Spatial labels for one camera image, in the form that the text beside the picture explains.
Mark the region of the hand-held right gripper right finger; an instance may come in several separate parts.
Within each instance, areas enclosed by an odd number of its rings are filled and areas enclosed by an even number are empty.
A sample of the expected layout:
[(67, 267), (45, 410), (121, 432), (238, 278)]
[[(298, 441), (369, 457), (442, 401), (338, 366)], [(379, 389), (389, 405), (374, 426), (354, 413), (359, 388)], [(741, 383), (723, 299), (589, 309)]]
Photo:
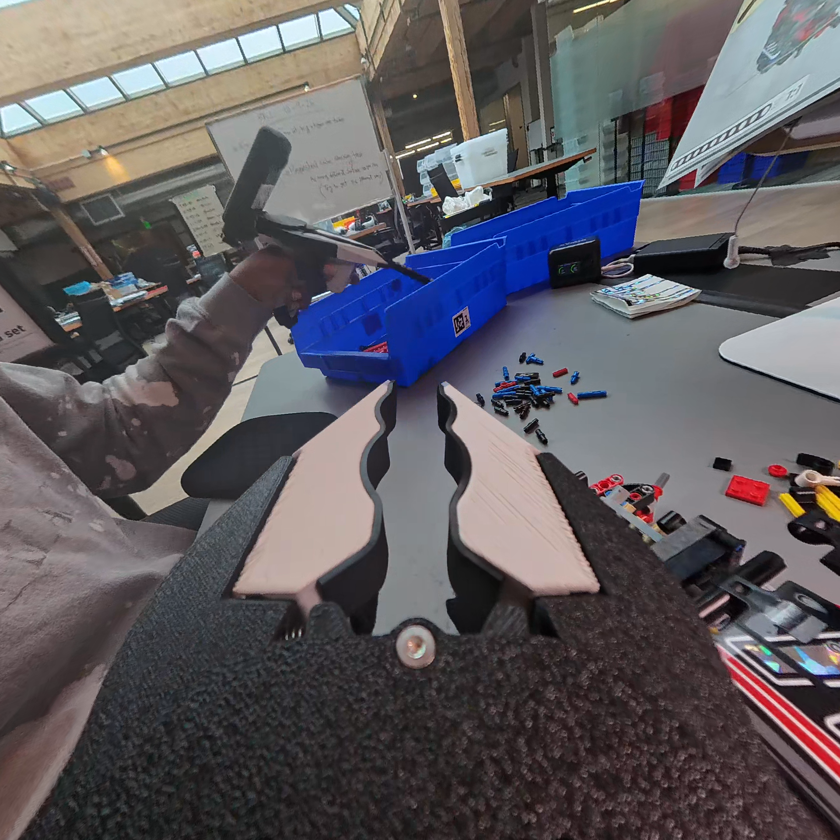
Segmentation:
[(456, 484), (448, 532), (457, 554), (530, 597), (598, 593), (539, 451), (447, 382), (437, 388), (437, 420)]

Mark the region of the small whiteboard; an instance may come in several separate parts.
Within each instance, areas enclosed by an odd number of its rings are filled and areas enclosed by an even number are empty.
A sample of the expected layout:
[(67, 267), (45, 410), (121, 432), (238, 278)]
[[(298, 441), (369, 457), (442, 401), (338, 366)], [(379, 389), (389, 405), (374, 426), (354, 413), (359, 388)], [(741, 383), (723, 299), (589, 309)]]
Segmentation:
[(229, 250), (223, 238), (223, 205), (215, 185), (204, 185), (171, 198), (202, 256), (223, 254)]

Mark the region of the brick-built toy race car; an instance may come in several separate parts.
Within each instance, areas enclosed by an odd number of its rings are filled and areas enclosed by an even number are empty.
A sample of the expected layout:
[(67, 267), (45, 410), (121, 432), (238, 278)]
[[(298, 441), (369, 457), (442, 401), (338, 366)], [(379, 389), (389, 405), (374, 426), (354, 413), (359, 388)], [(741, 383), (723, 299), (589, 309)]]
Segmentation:
[(746, 558), (747, 543), (706, 516), (660, 518), (654, 485), (614, 474), (590, 491), (635, 529), (677, 580), (712, 641), (771, 758), (789, 786), (839, 827), (838, 601), (794, 581), (777, 553)]

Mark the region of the black power adapter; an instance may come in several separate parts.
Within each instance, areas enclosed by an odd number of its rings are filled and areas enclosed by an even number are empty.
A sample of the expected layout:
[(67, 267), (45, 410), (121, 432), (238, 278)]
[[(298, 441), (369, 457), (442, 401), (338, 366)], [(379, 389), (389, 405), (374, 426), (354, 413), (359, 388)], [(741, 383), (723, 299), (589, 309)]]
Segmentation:
[(660, 239), (639, 248), (633, 255), (636, 276), (693, 275), (721, 270), (733, 233)]

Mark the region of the holographic sticker sheet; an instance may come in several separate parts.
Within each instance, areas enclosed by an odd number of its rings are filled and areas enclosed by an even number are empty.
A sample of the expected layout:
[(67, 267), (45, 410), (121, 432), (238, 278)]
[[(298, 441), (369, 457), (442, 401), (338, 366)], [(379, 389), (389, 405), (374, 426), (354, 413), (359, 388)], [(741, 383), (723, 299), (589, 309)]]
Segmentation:
[(617, 286), (592, 291), (590, 298), (604, 309), (635, 320), (682, 308), (696, 301), (700, 294), (700, 289), (647, 274)]

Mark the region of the black charger with green lights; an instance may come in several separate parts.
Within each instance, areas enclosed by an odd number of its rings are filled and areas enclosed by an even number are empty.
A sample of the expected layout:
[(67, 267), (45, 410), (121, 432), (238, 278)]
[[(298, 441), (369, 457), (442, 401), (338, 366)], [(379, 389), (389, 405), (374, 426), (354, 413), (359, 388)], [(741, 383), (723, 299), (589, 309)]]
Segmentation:
[(549, 286), (554, 290), (598, 282), (602, 278), (602, 249), (598, 237), (552, 248), (548, 253)]

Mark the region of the pile of small coloured bricks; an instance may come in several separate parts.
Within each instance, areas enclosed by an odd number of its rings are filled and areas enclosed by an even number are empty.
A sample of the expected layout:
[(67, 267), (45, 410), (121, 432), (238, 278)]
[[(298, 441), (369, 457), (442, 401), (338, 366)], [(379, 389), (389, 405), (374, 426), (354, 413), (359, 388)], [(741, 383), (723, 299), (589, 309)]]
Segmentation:
[(733, 475), (725, 487), (725, 496), (761, 508), (774, 498), (789, 516), (789, 530), (797, 539), (816, 544), (825, 534), (838, 543), (837, 462), (801, 452), (794, 459), (794, 468), (771, 464), (766, 474), (775, 480), (775, 485)]

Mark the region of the person's left hand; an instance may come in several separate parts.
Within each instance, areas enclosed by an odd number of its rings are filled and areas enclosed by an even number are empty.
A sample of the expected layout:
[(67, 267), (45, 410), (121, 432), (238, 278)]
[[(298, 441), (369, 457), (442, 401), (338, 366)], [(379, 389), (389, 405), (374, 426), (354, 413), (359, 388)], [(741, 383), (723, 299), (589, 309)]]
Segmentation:
[(309, 308), (312, 294), (293, 258), (282, 249), (267, 247), (240, 261), (231, 280), (271, 311), (284, 308), (294, 314)]

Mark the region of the building instruction booklet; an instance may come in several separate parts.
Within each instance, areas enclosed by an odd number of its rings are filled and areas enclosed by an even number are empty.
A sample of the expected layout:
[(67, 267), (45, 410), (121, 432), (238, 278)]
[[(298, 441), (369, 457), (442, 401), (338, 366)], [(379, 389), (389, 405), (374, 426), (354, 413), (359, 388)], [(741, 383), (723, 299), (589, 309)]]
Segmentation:
[(743, 2), (658, 189), (698, 185), (838, 84), (838, 1)]

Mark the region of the person's left forearm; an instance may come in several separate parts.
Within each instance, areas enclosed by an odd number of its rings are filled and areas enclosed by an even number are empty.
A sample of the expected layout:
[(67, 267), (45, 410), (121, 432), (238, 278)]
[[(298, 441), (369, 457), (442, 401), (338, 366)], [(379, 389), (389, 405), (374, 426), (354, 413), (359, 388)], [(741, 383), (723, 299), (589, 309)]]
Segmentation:
[(150, 487), (214, 420), (271, 313), (230, 276), (185, 301), (147, 357), (68, 392), (54, 451), (102, 499)]

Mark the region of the pile of small connector pins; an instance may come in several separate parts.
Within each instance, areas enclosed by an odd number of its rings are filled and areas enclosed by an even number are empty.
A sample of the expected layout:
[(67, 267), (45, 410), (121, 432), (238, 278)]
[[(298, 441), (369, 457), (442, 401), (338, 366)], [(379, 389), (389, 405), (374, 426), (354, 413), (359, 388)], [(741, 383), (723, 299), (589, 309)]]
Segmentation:
[(535, 353), (521, 353), (518, 362), (519, 371), (511, 372), (503, 366), (501, 379), (493, 384), (488, 395), (477, 392), (474, 402), (498, 417), (517, 417), (524, 436), (534, 438), (540, 447), (546, 448), (549, 444), (549, 437), (541, 425), (540, 412), (548, 412), (561, 397), (573, 406), (608, 397), (606, 390), (578, 390), (581, 374), (566, 367), (549, 372), (545, 379), (542, 373), (544, 361)]

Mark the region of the large whiteboard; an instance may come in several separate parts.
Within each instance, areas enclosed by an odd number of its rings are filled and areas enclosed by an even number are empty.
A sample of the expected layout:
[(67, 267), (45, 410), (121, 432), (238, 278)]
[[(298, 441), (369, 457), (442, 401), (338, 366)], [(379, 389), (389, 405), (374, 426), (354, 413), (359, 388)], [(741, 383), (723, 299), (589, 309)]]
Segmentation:
[(287, 166), (266, 203), (268, 214), (315, 224), (393, 198), (361, 77), (210, 122), (206, 129), (233, 180), (264, 127), (290, 142)]

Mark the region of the white book stand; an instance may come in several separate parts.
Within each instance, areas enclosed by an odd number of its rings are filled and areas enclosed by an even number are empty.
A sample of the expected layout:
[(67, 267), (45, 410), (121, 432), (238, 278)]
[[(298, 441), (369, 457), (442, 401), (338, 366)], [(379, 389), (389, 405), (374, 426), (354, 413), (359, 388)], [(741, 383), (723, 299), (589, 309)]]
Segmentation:
[(726, 362), (802, 390), (839, 400), (839, 299), (729, 338)]

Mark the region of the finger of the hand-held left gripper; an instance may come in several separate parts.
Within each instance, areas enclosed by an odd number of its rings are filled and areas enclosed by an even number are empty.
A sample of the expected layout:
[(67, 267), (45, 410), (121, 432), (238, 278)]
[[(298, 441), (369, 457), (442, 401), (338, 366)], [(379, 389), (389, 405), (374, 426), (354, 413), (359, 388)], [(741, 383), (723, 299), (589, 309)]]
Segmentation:
[(313, 241), (318, 246), (318, 252), (321, 255), (320, 258), (323, 264), (330, 267), (330, 269), (324, 269), (325, 275), (328, 277), (338, 278), (340, 266), (348, 266), (350, 268), (354, 266), (367, 266), (376, 270), (387, 268), (397, 271), (422, 285), (433, 281), (432, 278), (419, 273), (409, 266), (396, 262), (395, 259), (386, 258), (376, 248), (364, 245), (346, 236), (331, 234), (315, 227), (313, 229), (313, 237)]

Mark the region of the white plastic storage box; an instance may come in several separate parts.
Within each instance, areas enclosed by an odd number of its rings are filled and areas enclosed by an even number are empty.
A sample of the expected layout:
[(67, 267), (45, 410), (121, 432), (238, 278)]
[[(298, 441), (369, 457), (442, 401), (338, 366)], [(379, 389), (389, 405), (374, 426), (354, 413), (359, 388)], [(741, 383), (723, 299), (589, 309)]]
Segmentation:
[(464, 191), (486, 186), (508, 173), (508, 131), (482, 134), (451, 148), (451, 159)]

